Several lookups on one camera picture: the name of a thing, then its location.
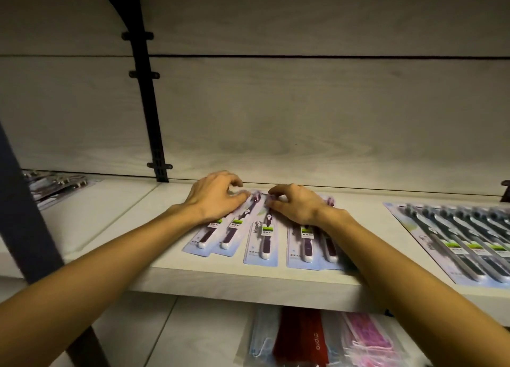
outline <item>person's left hand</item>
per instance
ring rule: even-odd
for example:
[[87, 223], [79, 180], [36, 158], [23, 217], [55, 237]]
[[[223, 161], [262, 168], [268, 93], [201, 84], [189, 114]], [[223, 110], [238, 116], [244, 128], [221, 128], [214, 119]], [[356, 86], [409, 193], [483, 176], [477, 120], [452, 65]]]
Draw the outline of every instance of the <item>person's left hand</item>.
[[178, 205], [179, 209], [192, 209], [198, 223], [220, 219], [241, 206], [250, 196], [248, 191], [229, 195], [227, 191], [230, 185], [242, 187], [243, 182], [229, 171], [213, 172], [193, 184], [186, 201]]

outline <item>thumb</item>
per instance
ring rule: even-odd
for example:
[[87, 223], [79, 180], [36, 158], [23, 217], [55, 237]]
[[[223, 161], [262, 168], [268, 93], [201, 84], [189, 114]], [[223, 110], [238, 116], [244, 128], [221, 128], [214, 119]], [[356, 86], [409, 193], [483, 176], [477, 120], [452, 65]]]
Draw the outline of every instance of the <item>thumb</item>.
[[230, 197], [230, 203], [232, 206], [232, 209], [235, 210], [239, 206], [241, 206], [243, 203], [246, 202], [246, 199], [248, 199], [251, 196], [251, 193], [249, 191], [241, 191], [237, 193], [236, 195], [232, 195]]
[[267, 205], [271, 208], [271, 209], [274, 209], [280, 213], [282, 213], [283, 215], [286, 215], [286, 211], [288, 210], [289, 208], [289, 203], [288, 202], [282, 202], [282, 201], [278, 201], [278, 200], [271, 200], [267, 203]]

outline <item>black metal bracket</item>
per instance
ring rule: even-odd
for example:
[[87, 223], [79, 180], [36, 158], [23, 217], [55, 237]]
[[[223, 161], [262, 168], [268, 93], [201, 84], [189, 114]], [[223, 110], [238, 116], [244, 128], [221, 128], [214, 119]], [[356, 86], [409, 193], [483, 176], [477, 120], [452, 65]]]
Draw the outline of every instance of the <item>black metal bracket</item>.
[[[64, 266], [0, 125], [0, 235], [29, 283], [41, 280]], [[109, 367], [92, 327], [87, 328], [67, 349], [77, 367]]]
[[157, 72], [153, 72], [150, 68], [147, 50], [147, 40], [150, 36], [148, 33], [150, 32], [145, 31], [140, 0], [109, 1], [126, 25], [127, 33], [122, 38], [131, 42], [136, 71], [130, 71], [129, 76], [137, 79], [140, 86], [143, 113], [145, 115], [150, 151], [152, 153], [152, 168], [158, 182], [168, 182], [166, 170], [168, 167], [171, 168], [172, 165], [167, 165], [165, 162], [156, 94], [154, 93], [154, 85], [152, 83], [152, 80], [158, 79], [160, 75]]
[[[131, 41], [131, 35], [129, 32], [123, 32], [121, 34], [121, 38], [124, 41]], [[145, 32], [145, 39], [146, 40], [154, 40], [154, 33], [153, 32]]]
[[[157, 80], [161, 77], [161, 75], [158, 72], [151, 72], [151, 75], [154, 80]], [[138, 74], [137, 74], [136, 70], [130, 70], [129, 77], [131, 77], [132, 79], [137, 79]]]
[[500, 202], [510, 202], [510, 180], [504, 180], [501, 182], [501, 185], [507, 186], [507, 189], [501, 197]]

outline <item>mask ear loop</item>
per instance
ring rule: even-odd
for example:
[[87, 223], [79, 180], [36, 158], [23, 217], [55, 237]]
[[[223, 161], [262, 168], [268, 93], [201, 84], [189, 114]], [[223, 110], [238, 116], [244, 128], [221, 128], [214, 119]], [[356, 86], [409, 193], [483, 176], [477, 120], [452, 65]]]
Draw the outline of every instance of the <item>mask ear loop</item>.
[[258, 358], [260, 355], [262, 355], [262, 350], [264, 350], [264, 345], [266, 345], [266, 342], [270, 340], [271, 338], [265, 338], [264, 342], [262, 342], [262, 347], [260, 347], [260, 352], [257, 355], [254, 355], [255, 358]]

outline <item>red package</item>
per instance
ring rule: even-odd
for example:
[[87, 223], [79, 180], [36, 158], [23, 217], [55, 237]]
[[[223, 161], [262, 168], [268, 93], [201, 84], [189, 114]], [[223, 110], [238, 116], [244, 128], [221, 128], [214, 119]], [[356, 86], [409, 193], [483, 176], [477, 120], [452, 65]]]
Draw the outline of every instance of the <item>red package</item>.
[[328, 349], [320, 310], [283, 307], [273, 355], [284, 367], [326, 367]]

